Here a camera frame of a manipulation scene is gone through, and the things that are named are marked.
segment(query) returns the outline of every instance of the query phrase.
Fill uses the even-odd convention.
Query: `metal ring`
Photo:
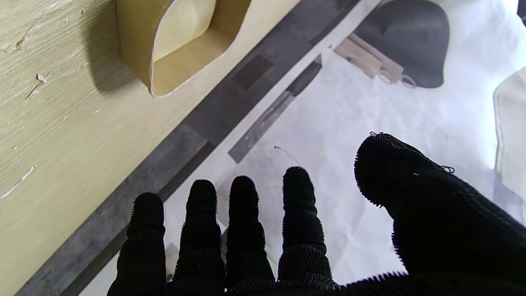
[[[402,84],[405,85],[407,88],[414,89],[417,88],[417,82],[414,81],[413,78],[402,74]]]
[[[393,84],[394,81],[386,77],[384,73],[389,73],[389,72],[385,70],[384,68],[380,69],[380,74],[378,74],[378,77],[380,77],[380,80],[382,80],[383,82],[387,84]]]

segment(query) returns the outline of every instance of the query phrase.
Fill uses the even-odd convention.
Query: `dark gray strip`
[[[316,61],[312,62],[299,77],[284,91],[268,109],[256,120],[256,122],[249,128],[249,130],[241,137],[241,139],[234,145],[228,154],[234,159],[236,163],[247,155],[247,153],[256,145],[267,130],[275,123],[285,109],[292,103],[292,101],[299,95],[309,83],[316,77],[321,70],[321,56],[318,56]]]

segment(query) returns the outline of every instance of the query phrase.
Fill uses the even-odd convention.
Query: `peeling paint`
[[[29,169],[29,172],[27,172],[25,175],[22,176],[22,179],[20,179],[20,181],[18,181],[11,189],[9,189],[9,191],[7,191],[4,195],[0,196],[0,200],[3,199],[3,198],[6,198],[8,195],[11,194],[11,192],[13,192],[20,184],[22,184],[22,182],[29,176],[29,174],[31,174],[33,172],[33,170],[36,168],[36,165],[33,165],[30,169]]]

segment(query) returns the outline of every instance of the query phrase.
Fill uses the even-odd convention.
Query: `gloved hand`
[[[139,196],[108,295],[526,295],[526,229],[466,182],[414,147],[373,134],[358,151],[363,195],[394,219],[393,244],[408,274],[384,274],[347,286],[332,280],[304,169],[284,176],[283,255],[278,281],[266,259],[258,195],[247,177],[230,192],[226,267],[220,256],[214,186],[190,190],[174,280],[165,281],[163,205]]]
[[[289,169],[283,193],[284,252],[278,282],[264,250],[255,186],[248,177],[238,177],[230,191],[226,268],[220,254],[216,191],[210,182],[196,181],[186,205],[173,281],[165,282],[163,204],[156,194],[146,193],[135,201],[128,240],[117,262],[117,279],[108,295],[222,295],[225,288],[229,294],[339,289],[325,256],[323,229],[307,172],[299,167]]]

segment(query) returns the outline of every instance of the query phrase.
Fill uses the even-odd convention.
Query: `glove fingertip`
[[[164,222],[163,201],[159,195],[147,192],[134,201],[130,226],[136,224],[162,225]]]

